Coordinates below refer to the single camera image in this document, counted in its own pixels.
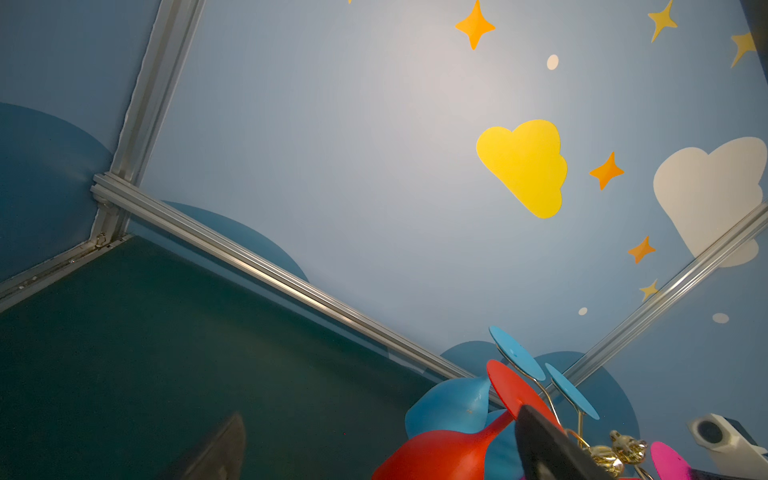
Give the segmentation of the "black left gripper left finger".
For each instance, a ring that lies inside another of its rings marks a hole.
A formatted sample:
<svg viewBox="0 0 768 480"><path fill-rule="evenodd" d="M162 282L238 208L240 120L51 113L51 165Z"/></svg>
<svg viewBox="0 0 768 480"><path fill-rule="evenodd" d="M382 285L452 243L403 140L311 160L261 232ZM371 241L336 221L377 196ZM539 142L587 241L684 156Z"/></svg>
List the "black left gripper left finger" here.
<svg viewBox="0 0 768 480"><path fill-rule="evenodd" d="M221 419L192 447L158 475L158 479L241 478L246 449L246 428L239 412Z"/></svg>

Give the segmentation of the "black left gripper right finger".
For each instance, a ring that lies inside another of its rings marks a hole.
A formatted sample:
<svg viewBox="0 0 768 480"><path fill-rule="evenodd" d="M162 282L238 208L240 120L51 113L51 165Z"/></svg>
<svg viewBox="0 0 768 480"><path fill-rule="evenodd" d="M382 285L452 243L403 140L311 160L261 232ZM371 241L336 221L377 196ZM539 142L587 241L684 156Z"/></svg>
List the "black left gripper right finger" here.
<svg viewBox="0 0 768 480"><path fill-rule="evenodd" d="M522 406L518 412L515 437L527 480L611 479L587 453L529 405Z"/></svg>

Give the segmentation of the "magenta plastic wine glass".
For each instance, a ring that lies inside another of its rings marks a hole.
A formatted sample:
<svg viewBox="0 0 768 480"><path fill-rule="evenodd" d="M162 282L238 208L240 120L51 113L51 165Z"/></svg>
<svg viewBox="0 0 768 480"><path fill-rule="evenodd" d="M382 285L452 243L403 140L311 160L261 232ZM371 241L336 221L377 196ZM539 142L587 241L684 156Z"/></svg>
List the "magenta plastic wine glass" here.
<svg viewBox="0 0 768 480"><path fill-rule="evenodd" d="M663 442L650 447L653 465L659 480L693 480L692 467L674 449Z"/></svg>

